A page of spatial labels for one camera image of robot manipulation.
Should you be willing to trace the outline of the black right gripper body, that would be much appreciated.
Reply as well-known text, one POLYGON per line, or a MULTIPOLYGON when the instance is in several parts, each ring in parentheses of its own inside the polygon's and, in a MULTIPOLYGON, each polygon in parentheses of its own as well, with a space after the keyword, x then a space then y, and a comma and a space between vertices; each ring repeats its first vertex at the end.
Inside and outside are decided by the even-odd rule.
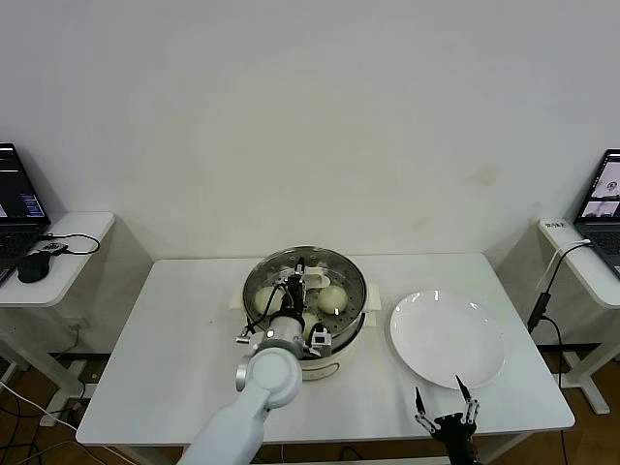
POLYGON ((434 424, 433 438, 445 446, 451 465, 480 463, 473 442, 477 430, 473 420, 465 419, 463 413, 456 413, 435 418, 434 424))

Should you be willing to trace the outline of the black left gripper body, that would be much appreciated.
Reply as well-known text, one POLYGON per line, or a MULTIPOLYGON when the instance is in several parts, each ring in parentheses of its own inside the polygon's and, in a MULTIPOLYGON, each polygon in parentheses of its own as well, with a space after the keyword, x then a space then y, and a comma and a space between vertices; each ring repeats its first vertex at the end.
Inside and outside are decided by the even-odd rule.
POLYGON ((290 276, 286 283, 288 305, 286 312, 295 317, 301 317, 305 306, 305 283, 301 276, 290 276))

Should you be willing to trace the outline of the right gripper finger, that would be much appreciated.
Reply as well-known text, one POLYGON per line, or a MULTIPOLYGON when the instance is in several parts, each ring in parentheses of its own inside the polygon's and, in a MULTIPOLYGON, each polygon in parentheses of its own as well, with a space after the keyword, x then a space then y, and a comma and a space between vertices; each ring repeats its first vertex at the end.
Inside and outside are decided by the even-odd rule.
POLYGON ((464 385, 458 375, 456 375, 455 378, 466 403, 466 409, 463 413, 461 422, 463 424, 475 424, 480 410, 480 402, 471 395, 470 390, 464 385))
POLYGON ((420 394, 419 388, 416 387, 416 399, 415 399, 415 406, 416 406, 416 414, 415 414, 415 420, 416 422, 421 425, 427 432, 437 432, 438 431, 438 426, 435 424, 434 421, 432 421, 427 415, 426 415, 426 410, 423 404, 423 400, 422 400, 422 396, 420 394))

